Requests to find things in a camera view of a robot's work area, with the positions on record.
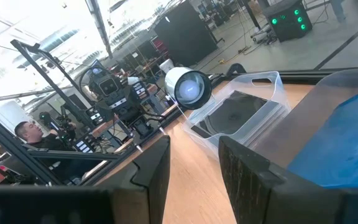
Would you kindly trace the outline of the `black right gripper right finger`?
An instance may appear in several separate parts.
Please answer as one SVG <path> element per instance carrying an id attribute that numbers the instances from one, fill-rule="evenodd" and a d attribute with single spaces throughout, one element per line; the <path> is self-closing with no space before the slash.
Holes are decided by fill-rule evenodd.
<path id="1" fill-rule="evenodd" d="M 218 152 L 236 222 L 358 223 L 358 188 L 321 187 L 228 136 Z"/>

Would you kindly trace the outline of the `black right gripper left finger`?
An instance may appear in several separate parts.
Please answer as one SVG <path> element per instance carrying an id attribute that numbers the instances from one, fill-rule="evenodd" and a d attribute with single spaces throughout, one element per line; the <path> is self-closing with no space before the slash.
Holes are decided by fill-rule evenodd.
<path id="1" fill-rule="evenodd" d="M 112 190 L 114 223 L 161 224 L 170 179 L 170 136 L 164 135 L 103 181 Z"/>

